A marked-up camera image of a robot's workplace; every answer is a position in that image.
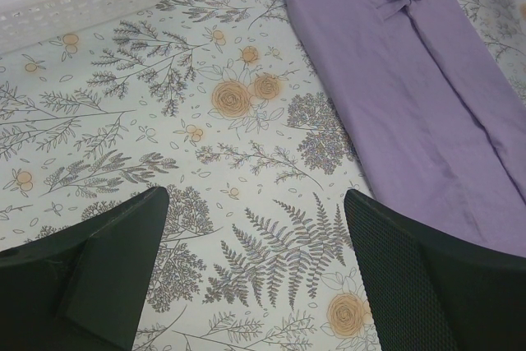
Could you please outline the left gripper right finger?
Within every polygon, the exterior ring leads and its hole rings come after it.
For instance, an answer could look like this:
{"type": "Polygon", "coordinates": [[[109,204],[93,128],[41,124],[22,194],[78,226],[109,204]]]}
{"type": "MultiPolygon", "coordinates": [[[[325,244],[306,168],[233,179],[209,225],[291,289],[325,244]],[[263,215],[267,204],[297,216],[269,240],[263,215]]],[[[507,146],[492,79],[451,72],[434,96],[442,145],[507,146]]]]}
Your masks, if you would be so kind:
{"type": "Polygon", "coordinates": [[[349,189],[344,211],[384,350],[523,350],[525,259],[349,189]]]}

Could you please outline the purple t-shirt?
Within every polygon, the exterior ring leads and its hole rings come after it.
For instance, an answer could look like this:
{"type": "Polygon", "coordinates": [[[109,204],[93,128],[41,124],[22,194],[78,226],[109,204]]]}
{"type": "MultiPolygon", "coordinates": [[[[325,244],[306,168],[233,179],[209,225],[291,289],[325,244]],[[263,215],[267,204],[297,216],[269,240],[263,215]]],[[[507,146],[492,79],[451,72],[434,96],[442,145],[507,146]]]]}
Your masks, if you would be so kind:
{"type": "Polygon", "coordinates": [[[373,196],[523,256],[525,107],[457,0],[284,1],[373,196]]]}

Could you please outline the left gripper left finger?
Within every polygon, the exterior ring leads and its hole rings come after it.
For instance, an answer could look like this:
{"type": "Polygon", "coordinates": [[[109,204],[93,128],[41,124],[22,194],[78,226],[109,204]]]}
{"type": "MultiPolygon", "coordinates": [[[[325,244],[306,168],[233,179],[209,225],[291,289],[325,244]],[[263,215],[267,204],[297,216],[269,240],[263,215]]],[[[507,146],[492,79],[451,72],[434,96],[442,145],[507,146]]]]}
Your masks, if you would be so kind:
{"type": "Polygon", "coordinates": [[[1,253],[3,350],[130,350],[169,196],[152,187],[1,253]]]}

